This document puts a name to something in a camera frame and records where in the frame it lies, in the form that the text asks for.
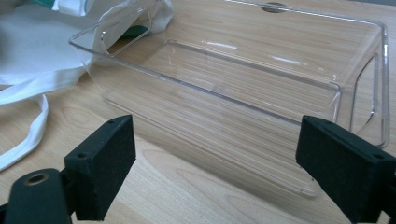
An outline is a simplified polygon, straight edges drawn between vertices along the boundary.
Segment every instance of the white plastic bag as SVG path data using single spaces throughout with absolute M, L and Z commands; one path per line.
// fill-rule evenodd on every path
M 83 2 L 89 2 L 89 6 L 82 10 Z M 170 0 L 55 0 L 54 4 L 57 7 L 50 7 L 51 10 L 32 2 L 0 0 L 0 107 L 30 99 L 42 110 L 27 137 L 0 155 L 0 171 L 40 142 L 49 113 L 44 93 L 75 85 L 85 73 L 68 45 L 72 35 L 110 16 L 117 17 L 117 12 L 130 6 L 149 7 L 153 15 L 152 32 L 163 30 L 173 15 Z M 115 42 L 123 32 L 114 30 L 111 41 Z

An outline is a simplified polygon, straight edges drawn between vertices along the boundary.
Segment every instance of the transparent plastic container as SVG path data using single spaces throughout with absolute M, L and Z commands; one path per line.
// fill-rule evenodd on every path
M 199 146 L 203 157 L 308 195 L 318 185 L 295 161 L 302 115 L 387 144 L 387 33 L 380 22 L 244 1 L 174 5 L 175 17 L 158 34 L 148 35 L 148 26 L 110 46 L 106 36 L 120 20 L 71 38 L 111 104 Z M 147 8 L 134 10 L 149 16 Z

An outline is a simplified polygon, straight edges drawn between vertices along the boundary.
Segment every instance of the wood grain surface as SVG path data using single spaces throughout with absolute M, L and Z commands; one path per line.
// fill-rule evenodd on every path
M 391 115 L 386 151 L 396 156 L 396 7 L 337 0 L 282 3 L 378 20 L 388 26 Z M 106 120 L 125 114 L 101 98 L 88 75 L 76 86 L 50 93 L 48 98 L 50 112 L 43 141 L 27 157 L 0 173 L 0 203 L 7 202 L 11 185 L 20 176 L 42 168 L 62 169 L 63 158 L 70 150 Z M 0 108 L 0 153 L 24 138 L 38 113 L 39 107 L 33 102 Z M 253 174 L 223 173 L 205 161 L 191 163 L 194 155 L 180 155 L 182 152 L 176 148 L 197 146 L 138 117 L 134 118 L 134 126 L 137 161 L 104 223 L 348 223 L 326 195 L 302 197 L 271 181 L 262 181 L 253 188 L 243 181 L 250 176 L 254 180 Z M 180 157 L 190 158 L 186 161 Z M 387 219 L 383 215 L 380 223 Z

